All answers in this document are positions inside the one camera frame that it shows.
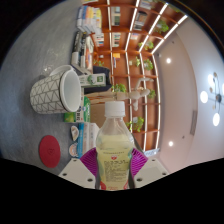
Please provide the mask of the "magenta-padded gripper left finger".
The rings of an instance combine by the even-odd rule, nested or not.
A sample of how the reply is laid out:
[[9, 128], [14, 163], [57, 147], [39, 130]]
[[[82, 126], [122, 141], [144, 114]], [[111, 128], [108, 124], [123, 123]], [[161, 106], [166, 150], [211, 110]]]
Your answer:
[[80, 159], [72, 158], [59, 174], [59, 177], [84, 188], [95, 189], [98, 167], [96, 149], [85, 153]]

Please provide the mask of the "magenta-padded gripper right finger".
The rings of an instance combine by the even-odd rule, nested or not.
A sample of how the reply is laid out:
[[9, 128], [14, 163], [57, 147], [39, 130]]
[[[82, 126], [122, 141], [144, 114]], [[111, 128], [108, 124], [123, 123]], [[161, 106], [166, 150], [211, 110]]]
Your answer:
[[130, 188], [141, 188], [167, 176], [169, 172], [156, 157], [147, 157], [137, 149], [132, 151], [130, 162]]

